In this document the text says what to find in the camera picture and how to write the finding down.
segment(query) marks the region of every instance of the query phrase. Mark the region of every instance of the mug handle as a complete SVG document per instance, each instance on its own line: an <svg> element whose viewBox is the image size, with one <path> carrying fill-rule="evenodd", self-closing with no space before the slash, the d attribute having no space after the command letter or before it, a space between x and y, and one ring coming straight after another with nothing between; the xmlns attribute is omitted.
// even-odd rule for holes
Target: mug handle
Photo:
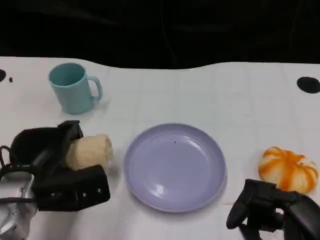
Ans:
<svg viewBox="0 0 320 240"><path fill-rule="evenodd" d="M98 89L98 96L92 96L91 98L94 101L99 101L102 98L103 92L102 92L102 86L99 81L99 79L96 76L87 76L86 77L88 80L94 81L96 88Z"/></svg>

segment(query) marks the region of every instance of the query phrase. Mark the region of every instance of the small pumpkin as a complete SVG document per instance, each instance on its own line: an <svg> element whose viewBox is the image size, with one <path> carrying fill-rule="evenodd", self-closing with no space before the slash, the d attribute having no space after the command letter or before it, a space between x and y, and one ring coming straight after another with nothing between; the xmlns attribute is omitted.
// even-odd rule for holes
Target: small pumpkin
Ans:
<svg viewBox="0 0 320 240"><path fill-rule="evenodd" d="M276 184L284 191L308 193L318 182L317 165L302 154L273 146L268 148L258 166L265 182Z"/></svg>

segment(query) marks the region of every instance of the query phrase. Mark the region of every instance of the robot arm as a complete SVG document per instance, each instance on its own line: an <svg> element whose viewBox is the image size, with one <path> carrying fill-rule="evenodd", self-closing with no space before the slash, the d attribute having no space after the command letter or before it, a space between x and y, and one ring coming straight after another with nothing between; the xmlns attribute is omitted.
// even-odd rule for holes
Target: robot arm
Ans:
<svg viewBox="0 0 320 240"><path fill-rule="evenodd" d="M102 166L73 171L66 164L71 142L82 137L79 121L65 121L24 130L11 148L0 148L1 240L26 239L37 210L79 211L110 199ZM9 151L9 164L4 164L2 149Z"/></svg>
<svg viewBox="0 0 320 240"><path fill-rule="evenodd" d="M247 179L226 226L239 227L246 240L260 240L259 230L277 229L283 229L285 240L320 240L320 207L296 191L285 192L273 183Z"/></svg>

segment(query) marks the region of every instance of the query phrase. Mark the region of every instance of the black dot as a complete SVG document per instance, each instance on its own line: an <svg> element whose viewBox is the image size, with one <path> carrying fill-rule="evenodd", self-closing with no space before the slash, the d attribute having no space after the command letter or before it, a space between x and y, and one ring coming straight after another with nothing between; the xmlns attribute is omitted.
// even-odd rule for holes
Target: black dot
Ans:
<svg viewBox="0 0 320 240"><path fill-rule="evenodd" d="M6 75L6 72L0 69L0 83L5 79Z"/></svg>
<svg viewBox="0 0 320 240"><path fill-rule="evenodd" d="M316 78L303 76L296 81L296 84L299 89L308 94L316 94L320 92L320 82Z"/></svg>

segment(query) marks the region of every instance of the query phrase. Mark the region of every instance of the cable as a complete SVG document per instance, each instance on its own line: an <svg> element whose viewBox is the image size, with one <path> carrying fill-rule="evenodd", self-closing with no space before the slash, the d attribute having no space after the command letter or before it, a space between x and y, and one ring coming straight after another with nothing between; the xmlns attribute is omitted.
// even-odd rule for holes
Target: cable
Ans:
<svg viewBox="0 0 320 240"><path fill-rule="evenodd" d="M5 166L5 161L4 161L3 157L2 157L2 150L3 149L7 150L9 152L9 154L10 154L10 151L11 151L8 146L0 146L0 163L1 163L2 167Z"/></svg>
<svg viewBox="0 0 320 240"><path fill-rule="evenodd" d="M300 11L301 11L303 4L304 4L304 0L299 0L299 4L296 7L295 14L294 14L294 17L292 20L291 30L289 33L289 48L291 48L291 49L294 46L294 33L296 30L296 22L297 22L297 19L298 19L298 16L300 14Z"/></svg>
<svg viewBox="0 0 320 240"><path fill-rule="evenodd" d="M162 0L162 14L161 14L161 28L162 28L162 36L163 39L165 41L165 44L167 46L167 48L169 49L169 52L171 53L171 57L172 60L174 62L174 67L177 67L177 58L175 55L175 52L173 51L173 49L171 48L168 38L167 38L167 34L166 34L166 30L165 30L165 23L164 23L164 18L165 18L165 0Z"/></svg>

